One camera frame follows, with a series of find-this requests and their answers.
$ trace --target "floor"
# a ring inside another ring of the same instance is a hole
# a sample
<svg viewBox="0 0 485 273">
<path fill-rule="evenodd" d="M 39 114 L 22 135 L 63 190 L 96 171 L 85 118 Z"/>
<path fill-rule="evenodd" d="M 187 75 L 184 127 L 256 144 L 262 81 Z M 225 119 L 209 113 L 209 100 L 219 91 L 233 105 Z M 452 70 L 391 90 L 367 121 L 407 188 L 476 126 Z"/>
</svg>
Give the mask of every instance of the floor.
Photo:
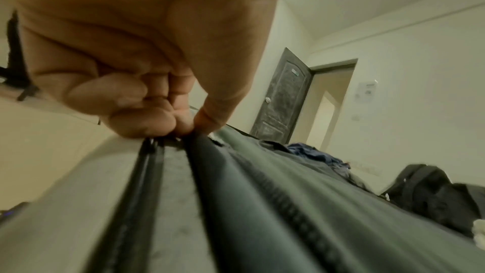
<svg viewBox="0 0 485 273">
<path fill-rule="evenodd" d="M 113 133 L 42 97 L 17 102 L 0 84 L 0 210 L 38 198 Z"/>
</svg>

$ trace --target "zipper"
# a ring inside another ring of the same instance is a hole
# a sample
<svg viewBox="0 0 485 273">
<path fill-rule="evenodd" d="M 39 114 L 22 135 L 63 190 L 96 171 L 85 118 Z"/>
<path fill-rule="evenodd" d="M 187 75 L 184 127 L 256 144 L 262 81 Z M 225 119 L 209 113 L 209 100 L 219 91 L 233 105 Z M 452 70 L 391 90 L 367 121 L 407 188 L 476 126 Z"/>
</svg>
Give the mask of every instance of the zipper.
<svg viewBox="0 0 485 273">
<path fill-rule="evenodd" d="M 244 164 L 251 164 L 239 153 L 231 152 L 237 158 L 243 160 Z M 345 265 L 341 253 L 318 230 L 310 218 L 298 208 L 288 194 L 255 166 L 243 166 L 242 169 L 256 184 L 258 190 L 280 217 L 295 232 L 304 245 L 307 246 L 322 268 L 329 273 L 351 273 Z"/>
<path fill-rule="evenodd" d="M 147 270 L 162 162 L 161 142 L 145 139 L 121 202 L 86 273 L 143 273 Z"/>
</svg>

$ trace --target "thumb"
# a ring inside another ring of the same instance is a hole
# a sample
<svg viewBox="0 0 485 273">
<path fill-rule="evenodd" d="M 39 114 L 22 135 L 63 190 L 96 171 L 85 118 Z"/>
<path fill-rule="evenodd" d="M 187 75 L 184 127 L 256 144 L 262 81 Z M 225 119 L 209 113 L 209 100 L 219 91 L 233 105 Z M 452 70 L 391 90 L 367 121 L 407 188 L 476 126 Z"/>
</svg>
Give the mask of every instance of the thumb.
<svg viewBox="0 0 485 273">
<path fill-rule="evenodd" d="M 221 100 L 207 96 L 202 108 L 197 112 L 193 119 L 195 130 L 210 134 L 223 127 L 231 117 L 243 97 Z"/>
</svg>

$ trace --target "zipper teeth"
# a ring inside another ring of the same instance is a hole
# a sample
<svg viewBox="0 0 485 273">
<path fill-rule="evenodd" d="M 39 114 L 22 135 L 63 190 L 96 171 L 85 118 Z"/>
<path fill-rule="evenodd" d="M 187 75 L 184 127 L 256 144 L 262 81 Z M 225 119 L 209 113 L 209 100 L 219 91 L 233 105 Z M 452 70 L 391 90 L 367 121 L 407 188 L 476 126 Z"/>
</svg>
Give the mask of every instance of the zipper teeth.
<svg viewBox="0 0 485 273">
<path fill-rule="evenodd" d="M 328 272 L 350 273 L 344 265 L 341 254 L 332 248 L 330 242 L 317 229 L 315 224 L 302 213 L 291 198 L 277 187 L 272 180 L 256 168 L 243 168 L 253 178 L 278 213 L 299 235 L 318 262 Z"/>
</svg>

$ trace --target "hand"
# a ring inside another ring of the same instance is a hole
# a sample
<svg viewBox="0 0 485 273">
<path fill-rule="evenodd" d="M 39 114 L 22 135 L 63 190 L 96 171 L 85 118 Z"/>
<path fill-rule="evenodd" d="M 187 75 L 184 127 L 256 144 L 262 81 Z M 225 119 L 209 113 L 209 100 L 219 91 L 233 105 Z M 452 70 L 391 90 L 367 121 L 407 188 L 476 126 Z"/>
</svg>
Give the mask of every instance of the hand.
<svg viewBox="0 0 485 273">
<path fill-rule="evenodd" d="M 33 83 L 125 137 L 204 133 L 248 93 L 277 0 L 13 0 Z M 208 93 L 194 119 L 195 79 Z"/>
</svg>

